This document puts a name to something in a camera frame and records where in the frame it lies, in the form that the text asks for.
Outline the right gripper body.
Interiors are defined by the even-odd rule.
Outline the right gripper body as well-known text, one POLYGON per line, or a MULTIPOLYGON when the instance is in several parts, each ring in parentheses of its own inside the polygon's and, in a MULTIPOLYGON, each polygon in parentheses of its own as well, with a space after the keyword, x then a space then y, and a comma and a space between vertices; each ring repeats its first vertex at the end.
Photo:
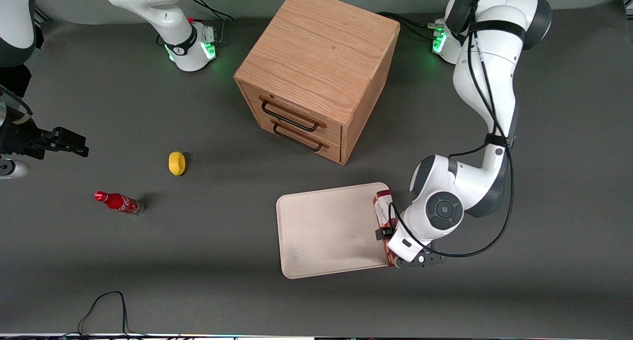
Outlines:
POLYGON ((0 152, 2 155, 17 154, 43 160, 45 150, 34 144, 44 134, 45 131, 31 119, 24 124, 14 124, 12 116, 6 115, 1 124, 0 152))

